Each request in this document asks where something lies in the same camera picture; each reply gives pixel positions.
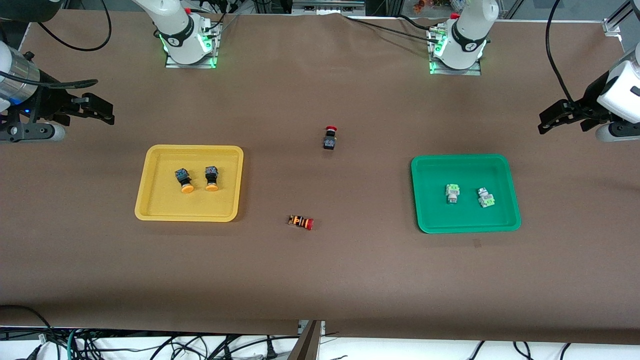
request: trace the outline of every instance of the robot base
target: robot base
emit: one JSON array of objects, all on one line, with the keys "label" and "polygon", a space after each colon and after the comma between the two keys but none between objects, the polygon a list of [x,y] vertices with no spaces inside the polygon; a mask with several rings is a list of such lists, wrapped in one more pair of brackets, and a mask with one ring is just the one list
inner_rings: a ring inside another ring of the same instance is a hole
[{"label": "robot base", "polygon": [[222,34],[222,24],[215,25],[211,29],[211,47],[210,53],[206,54],[200,61],[192,64],[181,64],[176,62],[171,56],[166,55],[164,67],[167,69],[215,69],[218,65],[218,51],[220,50],[220,38]]},{"label": "robot base", "polygon": [[[432,26],[431,29],[427,30],[427,38],[434,38],[436,40],[442,39],[442,30],[438,27]],[[428,52],[429,52],[429,73],[431,74],[443,74],[443,75],[471,75],[471,76],[480,76],[480,61],[476,60],[476,62],[468,69],[458,70],[452,69],[442,62],[439,58],[434,55],[435,49],[438,44],[429,43],[428,44]]]}]

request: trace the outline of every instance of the cable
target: cable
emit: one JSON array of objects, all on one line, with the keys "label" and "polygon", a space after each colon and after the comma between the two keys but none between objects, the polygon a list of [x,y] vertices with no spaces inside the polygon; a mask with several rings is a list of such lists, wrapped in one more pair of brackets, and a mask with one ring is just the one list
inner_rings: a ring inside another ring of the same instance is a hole
[{"label": "cable", "polygon": [[242,350],[242,349],[247,348],[247,347],[254,346],[254,345],[259,344],[259,343],[266,342],[267,340],[271,340],[271,341],[273,341],[273,340],[297,339],[297,338],[299,338],[299,336],[277,336],[277,337],[275,337],[275,338],[267,338],[267,339],[262,339],[262,340],[254,341],[253,343],[249,343],[249,344],[246,344],[246,345],[243,345],[243,346],[241,346],[241,347],[237,347],[237,348],[235,348],[235,349],[231,350],[229,353],[225,354],[225,356],[224,356],[224,357],[222,357],[222,358],[220,358],[220,359],[226,359],[226,358],[228,358],[231,354],[233,354],[233,353],[234,353],[234,352],[236,352],[236,351]]},{"label": "cable", "polygon": [[49,34],[51,37],[53,37],[53,39],[55,39],[56,41],[58,41],[59,43],[61,43],[62,45],[66,46],[66,47],[68,47],[70,49],[78,50],[78,51],[96,51],[96,50],[100,50],[109,42],[109,39],[111,39],[111,31],[113,30],[112,27],[111,27],[111,17],[109,16],[109,10],[107,10],[107,5],[104,3],[104,0],[100,0],[100,2],[102,3],[102,7],[104,8],[104,13],[107,14],[107,24],[109,25],[109,33],[107,34],[107,38],[104,39],[102,44],[100,44],[100,45],[98,45],[96,47],[90,47],[90,48],[85,49],[84,47],[77,47],[77,46],[70,45],[70,44],[62,41],[61,38],[57,37],[54,33],[51,32],[51,30],[49,30],[41,22],[39,22],[38,25],[40,25],[40,27],[44,31],[46,31],[47,34]]},{"label": "cable", "polygon": [[51,337],[53,339],[58,339],[57,335],[53,332],[53,327],[51,327],[51,324],[49,324],[49,322],[38,311],[35,311],[34,309],[31,309],[28,306],[10,305],[10,304],[0,305],[0,309],[20,309],[20,310],[29,311],[30,313],[37,316],[38,319],[40,319],[40,321],[47,327],[47,329],[49,330],[49,334],[51,334]]},{"label": "cable", "polygon": [[167,345],[169,345],[173,340],[175,340],[177,338],[177,336],[172,336],[171,338],[169,338],[169,340],[165,341],[164,343],[162,343],[162,345],[158,346],[158,348],[156,349],[156,351],[153,353],[153,355],[151,355],[151,357],[149,358],[149,360],[154,360],[154,358],[158,355],[158,353],[160,353],[160,351]]},{"label": "cable", "polygon": [[215,28],[216,26],[220,25],[220,24],[222,23],[222,20],[224,20],[224,19],[225,19],[225,15],[226,15],[226,14],[227,14],[227,13],[222,13],[222,16],[220,17],[220,20],[216,21],[216,23],[215,23],[215,24],[213,24],[212,26],[209,26],[208,28],[205,28],[205,29],[204,29],[204,31],[205,31],[205,32],[206,32],[206,31],[209,31],[209,30],[211,30],[211,29]]},{"label": "cable", "polygon": [[73,360],[71,358],[71,343],[74,340],[74,334],[76,333],[76,330],[72,330],[71,334],[69,334],[69,339],[67,340],[67,360]]},{"label": "cable", "polygon": [[560,352],[560,360],[564,360],[564,352],[566,352],[566,349],[569,348],[569,346],[571,346],[571,343],[566,343],[562,347],[562,352]]},{"label": "cable", "polygon": [[222,34],[222,33],[224,33],[224,32],[225,32],[225,30],[226,30],[229,26],[231,26],[231,24],[233,24],[233,23],[234,23],[234,21],[236,21],[236,19],[237,19],[237,18],[239,18],[239,17],[240,17],[240,15],[238,15],[238,14],[234,14],[234,18],[233,18],[233,19],[231,19],[231,21],[230,21],[230,22],[229,22],[229,23],[228,23],[224,28],[222,28],[222,30],[220,30],[220,33],[221,33],[221,34]]},{"label": "cable", "polygon": [[225,347],[229,346],[232,342],[234,342],[238,338],[240,338],[240,335],[227,335],[227,337],[213,350],[211,355],[207,357],[207,360],[212,360]]},{"label": "cable", "polygon": [[411,20],[411,18],[409,18],[408,16],[400,14],[400,15],[398,15],[398,17],[400,19],[407,20],[409,22],[409,24],[415,26],[416,28],[419,28],[419,29],[422,29],[422,30],[429,30],[429,26],[422,26],[422,25],[416,23],[415,21]]},{"label": "cable", "polygon": [[394,29],[390,29],[390,28],[385,28],[384,26],[380,26],[380,25],[376,25],[376,24],[371,24],[370,22],[362,21],[362,20],[359,20],[359,19],[353,19],[353,18],[351,18],[351,17],[346,17],[346,18],[347,18],[347,19],[349,19],[349,20],[351,20],[351,21],[359,22],[359,23],[361,23],[361,24],[368,25],[368,26],[373,26],[374,28],[378,28],[378,29],[382,29],[382,30],[387,30],[387,31],[390,31],[390,32],[392,32],[392,33],[396,33],[396,34],[404,35],[404,36],[406,36],[406,37],[416,38],[416,39],[419,39],[419,40],[424,40],[424,41],[427,41],[427,42],[432,42],[432,43],[434,43],[434,44],[438,42],[436,39],[423,38],[423,37],[419,37],[419,36],[416,36],[416,35],[413,35],[413,34],[403,33],[402,31],[398,31],[398,30],[394,30]]},{"label": "cable", "polygon": [[484,345],[484,340],[480,341],[478,343],[478,345],[476,346],[476,350],[474,351],[474,353],[471,355],[471,357],[469,358],[469,360],[474,360],[476,358],[476,356],[478,355],[478,352],[480,351],[480,348]]},{"label": "cable", "polygon": [[560,87],[562,88],[562,91],[564,92],[564,96],[566,96],[566,99],[569,100],[569,102],[572,105],[575,105],[575,102],[573,101],[573,98],[569,94],[569,90],[566,88],[566,85],[564,84],[564,80],[562,79],[562,75],[560,75],[560,72],[558,71],[558,68],[556,67],[556,62],[554,61],[553,56],[551,56],[551,46],[549,44],[549,30],[551,29],[551,21],[554,18],[554,14],[556,13],[556,8],[558,7],[559,3],[560,3],[560,0],[556,0],[554,2],[554,5],[551,7],[551,12],[549,13],[549,19],[547,20],[547,29],[545,31],[545,45],[547,47],[547,58],[549,58],[549,63],[551,64],[551,68],[554,70],[554,73],[556,74],[556,77],[558,78],[558,82],[560,83]]},{"label": "cable", "polygon": [[97,79],[71,81],[70,83],[43,83],[41,81],[33,81],[33,80],[21,78],[19,76],[7,74],[4,71],[0,71],[0,76],[4,76],[5,78],[11,79],[14,81],[18,81],[19,83],[42,86],[44,88],[50,88],[50,89],[84,89],[84,88],[88,88],[89,86],[96,85],[98,83]]},{"label": "cable", "polygon": [[520,351],[520,348],[518,348],[518,343],[516,341],[513,342],[513,348],[516,349],[518,354],[522,355],[527,360],[533,360],[533,358],[531,357],[531,349],[529,348],[529,344],[526,341],[523,341],[522,343],[524,343],[524,347],[527,349],[526,354]]}]

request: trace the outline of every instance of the power cord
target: power cord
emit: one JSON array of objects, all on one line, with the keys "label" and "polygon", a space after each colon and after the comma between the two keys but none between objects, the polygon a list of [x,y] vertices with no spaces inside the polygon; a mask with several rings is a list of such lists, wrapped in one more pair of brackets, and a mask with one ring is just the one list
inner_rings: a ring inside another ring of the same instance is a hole
[{"label": "power cord", "polygon": [[409,18],[408,16],[400,14],[400,15],[398,15],[398,17],[400,19],[407,20],[409,22],[409,24],[415,26],[416,28],[419,28],[419,29],[422,29],[422,30],[429,30],[429,26],[422,26],[422,25],[418,24],[417,22],[411,20],[411,18]]},{"label": "power cord", "polygon": [[551,7],[551,12],[549,13],[549,19],[547,20],[547,28],[545,30],[545,45],[547,47],[547,58],[549,58],[549,63],[551,64],[551,68],[554,70],[554,74],[556,74],[556,77],[558,78],[558,82],[560,83],[560,87],[562,88],[562,91],[564,92],[564,96],[566,96],[566,99],[569,100],[569,102],[572,105],[575,105],[575,102],[573,101],[573,98],[571,97],[571,94],[569,94],[569,90],[567,89],[566,85],[564,84],[564,80],[562,79],[562,75],[560,75],[560,72],[558,71],[558,68],[556,66],[556,62],[554,61],[553,56],[551,56],[551,46],[549,44],[549,31],[551,29],[551,21],[554,18],[554,14],[556,13],[556,8],[558,7],[558,4],[560,4],[561,0],[556,0],[554,2],[554,5]]},{"label": "power cord", "polygon": [[57,37],[54,33],[51,32],[51,30],[49,30],[44,24],[42,24],[41,22],[38,23],[38,25],[40,25],[40,27],[47,32],[47,34],[49,34],[51,37],[53,37],[53,39],[55,39],[56,41],[58,41],[59,43],[61,43],[62,45],[73,49],[73,50],[78,50],[78,51],[96,51],[96,50],[100,50],[102,49],[105,45],[107,45],[107,43],[109,42],[109,40],[111,39],[111,32],[112,32],[112,26],[111,26],[111,17],[109,16],[109,10],[107,10],[107,5],[104,3],[104,0],[100,0],[100,2],[102,3],[102,7],[104,8],[104,13],[107,14],[107,24],[109,25],[109,33],[107,34],[107,38],[104,39],[104,41],[102,42],[102,44],[96,46],[96,47],[90,47],[85,49],[84,47],[77,47],[77,46],[73,46],[70,45],[66,42],[64,42],[61,38]]},{"label": "power cord", "polygon": [[278,353],[273,350],[273,342],[271,341],[271,336],[267,335],[267,358],[266,360],[273,360],[278,357]]},{"label": "power cord", "polygon": [[372,26],[372,27],[374,27],[374,28],[378,28],[378,29],[386,30],[386,31],[389,31],[389,32],[392,32],[392,33],[396,33],[396,34],[404,35],[404,36],[406,36],[406,37],[416,38],[416,39],[419,39],[419,40],[424,40],[424,41],[426,41],[426,42],[432,42],[432,43],[434,43],[434,44],[438,42],[436,39],[432,39],[432,38],[423,38],[423,37],[419,37],[419,36],[417,36],[417,35],[403,33],[402,31],[398,31],[398,30],[390,29],[390,28],[385,28],[384,26],[380,26],[380,25],[376,25],[376,24],[371,24],[370,22],[362,21],[362,20],[360,20],[360,19],[354,19],[354,18],[351,18],[351,17],[346,17],[346,18],[347,18],[347,19],[349,19],[349,20],[351,20],[351,21],[359,22],[359,23],[361,23],[361,24],[363,24],[363,25]]},{"label": "power cord", "polygon": [[571,343],[566,343],[562,347],[562,351],[560,352],[560,360],[564,360],[564,353],[566,352],[566,349],[569,348],[569,346],[571,346]]},{"label": "power cord", "polygon": [[[240,351],[240,350],[242,350],[242,349],[244,349],[244,348],[252,347],[252,346],[254,346],[254,345],[256,345],[256,344],[263,343],[263,342],[266,342],[266,341],[272,341],[272,340],[283,340],[283,339],[297,339],[297,338],[299,338],[299,336],[293,336],[293,335],[292,335],[292,336],[276,336],[276,337],[274,337],[274,338],[267,338],[267,339],[257,340],[257,341],[254,341],[253,343],[249,343],[249,344],[243,345],[243,346],[241,346],[241,347],[237,347],[237,348],[235,348],[235,349],[231,350],[229,353],[225,354],[225,355],[224,355],[224,357],[219,358],[219,359],[226,359],[227,357],[231,356],[231,354],[233,354],[233,353],[234,353],[234,352],[236,352],[236,351]],[[209,357],[207,358],[207,360],[214,359],[216,355],[218,355],[218,354],[217,354],[217,353],[215,353],[215,352],[214,352],[214,353],[212,353],[212,354],[211,354],[211,356],[209,356]]]},{"label": "power cord", "polygon": [[523,341],[522,343],[524,343],[524,347],[527,349],[527,353],[523,353],[520,348],[518,348],[518,342],[514,341],[513,342],[513,348],[516,349],[516,351],[518,352],[518,354],[522,355],[523,357],[525,357],[527,360],[533,360],[533,358],[531,357],[531,349],[529,348],[529,344],[526,341]]},{"label": "power cord", "polygon": [[42,86],[44,88],[50,88],[50,89],[84,89],[84,88],[88,88],[89,86],[96,85],[98,83],[98,79],[71,81],[69,83],[43,83],[41,81],[33,81],[33,80],[21,78],[19,76],[7,74],[4,71],[0,71],[0,76],[4,76],[5,78],[11,79],[14,81],[18,81],[19,83]]},{"label": "power cord", "polygon": [[36,360],[38,359],[38,353],[40,352],[40,348],[42,348],[42,344],[38,345],[33,351],[27,356],[26,360]]},{"label": "power cord", "polygon": [[476,349],[474,350],[474,353],[471,355],[471,357],[468,360],[475,360],[476,356],[478,356],[478,352],[480,351],[480,348],[484,345],[485,341],[480,341],[478,343],[478,345],[476,346]]}]

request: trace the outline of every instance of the black cable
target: black cable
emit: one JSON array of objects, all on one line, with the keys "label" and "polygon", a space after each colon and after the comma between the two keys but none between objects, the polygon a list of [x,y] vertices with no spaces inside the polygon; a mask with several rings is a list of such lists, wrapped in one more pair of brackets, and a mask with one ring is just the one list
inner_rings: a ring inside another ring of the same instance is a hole
[{"label": "black cable", "polygon": [[220,358],[220,359],[227,358],[228,356],[230,356],[231,354],[233,354],[236,351],[242,350],[242,349],[247,348],[247,347],[254,346],[254,345],[259,344],[259,343],[266,342],[267,340],[273,341],[273,340],[297,339],[297,338],[299,338],[299,336],[293,336],[293,335],[292,336],[277,336],[275,338],[268,338],[268,339],[262,339],[262,340],[254,341],[253,343],[249,343],[249,344],[246,344],[246,345],[243,345],[241,347],[237,347],[237,348],[231,350],[228,354],[225,354],[225,357]]},{"label": "black cable", "polygon": [[571,346],[571,343],[566,343],[562,347],[562,351],[560,352],[560,360],[564,360],[564,352],[566,352],[566,349],[569,348],[569,346]]},{"label": "black cable", "polygon": [[7,79],[18,81],[20,83],[42,86],[44,88],[50,88],[50,89],[84,89],[84,88],[88,88],[89,86],[96,85],[98,83],[97,79],[71,81],[69,83],[43,83],[41,81],[33,81],[33,80],[21,78],[19,76],[7,74],[4,71],[0,71],[0,76],[4,76]]},{"label": "black cable", "polygon": [[151,355],[149,360],[154,360],[154,358],[158,355],[158,353],[160,353],[160,351],[164,349],[165,346],[169,345],[176,338],[177,336],[172,336],[171,338],[169,338],[169,340],[165,341],[164,343],[162,343],[162,345],[158,346],[158,348],[156,349],[156,351],[154,351],[154,353]]},{"label": "black cable", "polygon": [[533,360],[533,358],[531,357],[531,349],[529,348],[529,344],[526,341],[523,341],[524,343],[524,347],[527,349],[527,353],[523,353],[520,348],[518,348],[518,343],[516,341],[513,342],[513,348],[516,349],[516,351],[518,352],[518,354],[522,355],[523,357],[525,357],[527,360]]},{"label": "black cable", "polygon": [[112,31],[111,17],[109,16],[109,10],[107,10],[107,5],[104,3],[104,0],[100,0],[100,2],[102,3],[102,7],[104,8],[104,13],[107,14],[107,24],[109,25],[109,33],[107,34],[107,38],[104,39],[102,44],[100,44],[100,45],[98,45],[96,47],[90,47],[90,48],[85,49],[84,47],[77,47],[77,46],[70,45],[70,44],[64,42],[61,38],[57,37],[54,33],[51,32],[51,30],[49,30],[41,22],[39,22],[38,25],[40,25],[40,27],[44,31],[46,31],[47,34],[49,34],[51,37],[53,37],[53,39],[55,39],[56,41],[58,41],[59,43],[61,43],[62,45],[66,46],[66,47],[68,47],[70,49],[78,50],[78,51],[96,51],[96,50],[100,50],[109,42],[109,39],[111,39],[111,31]]},{"label": "black cable", "polygon": [[556,8],[558,7],[559,3],[560,3],[560,0],[556,0],[554,2],[554,5],[551,7],[551,12],[549,13],[549,19],[547,20],[547,29],[545,31],[545,45],[547,47],[547,58],[549,58],[549,63],[551,64],[551,68],[554,70],[554,73],[556,74],[556,77],[558,78],[558,82],[560,83],[560,87],[562,88],[562,91],[564,92],[564,96],[566,96],[566,99],[569,100],[569,102],[572,105],[575,105],[575,103],[573,101],[573,98],[569,94],[569,90],[566,88],[566,85],[564,84],[564,80],[562,79],[562,75],[560,75],[560,72],[558,71],[558,68],[556,67],[556,62],[554,61],[553,56],[551,56],[551,46],[549,44],[549,30],[551,29],[551,21],[554,18],[554,14],[556,13]]},{"label": "black cable", "polygon": [[400,14],[400,15],[398,15],[398,17],[400,19],[407,20],[409,22],[409,24],[415,26],[416,28],[419,28],[419,29],[422,29],[422,30],[429,30],[429,26],[422,26],[422,25],[416,23],[415,21],[411,20],[411,18],[409,18],[408,16]]},{"label": "black cable", "polygon": [[206,359],[207,355],[202,355],[199,351],[196,351],[196,350],[194,350],[193,348],[189,347],[189,345],[190,345],[192,342],[194,342],[194,341],[196,341],[196,340],[198,340],[198,339],[202,339],[202,336],[196,336],[195,338],[193,338],[193,339],[189,340],[189,341],[188,341],[187,343],[185,343],[185,344],[177,343],[176,345],[180,345],[180,347],[179,347],[179,348],[173,348],[173,345],[174,345],[174,344],[172,343],[173,354],[172,354],[171,359],[172,359],[172,360],[174,360],[176,357],[178,357],[178,355],[180,354],[180,351],[183,351],[183,352],[190,351],[190,352],[193,352],[193,353],[195,353],[195,354],[198,354],[198,358],[199,358],[200,360],[202,360],[203,358],[205,358],[205,359]]},{"label": "black cable", "polygon": [[53,339],[59,339],[57,337],[57,335],[54,333],[53,331],[53,327],[51,326],[51,324],[49,324],[49,322],[38,312],[35,311],[34,309],[31,309],[28,306],[23,306],[23,305],[11,305],[11,304],[7,304],[7,305],[0,305],[0,309],[18,309],[18,310],[25,310],[25,311],[29,311],[30,313],[34,314],[35,316],[38,317],[38,319],[40,319],[40,321],[47,327],[47,330],[49,330],[49,334],[51,334],[51,338]]},{"label": "black cable", "polygon": [[476,346],[476,349],[474,350],[474,353],[471,355],[471,357],[469,358],[469,360],[474,360],[476,358],[476,356],[478,355],[478,352],[480,351],[480,348],[484,345],[484,340],[480,341],[478,343],[478,345]]},{"label": "black cable", "polygon": [[215,28],[216,26],[220,25],[220,24],[222,23],[222,20],[224,20],[224,19],[225,19],[225,15],[226,15],[226,14],[227,14],[227,13],[222,13],[222,16],[220,17],[220,20],[218,20],[218,21],[217,21],[215,24],[213,24],[212,26],[209,26],[208,28],[205,28],[205,29],[204,29],[204,31],[205,31],[205,32],[206,32],[206,31],[209,31],[209,30],[211,30],[211,29]]},{"label": "black cable", "polygon": [[218,355],[225,347],[229,346],[232,342],[234,342],[236,339],[240,338],[240,335],[227,335],[227,337],[220,343],[220,345],[218,345],[213,352],[211,352],[211,355],[209,355],[207,357],[207,360],[212,360],[214,357],[216,357],[216,355]]},{"label": "black cable", "polygon": [[424,40],[424,41],[427,41],[427,42],[432,42],[432,43],[434,43],[434,44],[438,42],[436,39],[423,38],[423,37],[419,37],[419,36],[416,36],[416,35],[413,35],[413,34],[403,33],[402,31],[398,31],[398,30],[394,30],[394,29],[390,29],[390,28],[385,28],[384,26],[380,26],[380,25],[376,25],[376,24],[371,24],[370,22],[362,21],[362,20],[359,20],[359,19],[354,19],[354,18],[351,18],[351,17],[346,17],[346,18],[347,18],[347,19],[349,19],[349,20],[351,20],[351,21],[359,22],[359,23],[361,23],[361,24],[368,25],[368,26],[373,26],[374,28],[378,28],[378,29],[382,29],[382,30],[387,30],[387,31],[390,31],[390,32],[392,32],[392,33],[396,33],[396,34],[404,35],[404,36],[406,36],[406,37],[416,38],[416,39]]}]

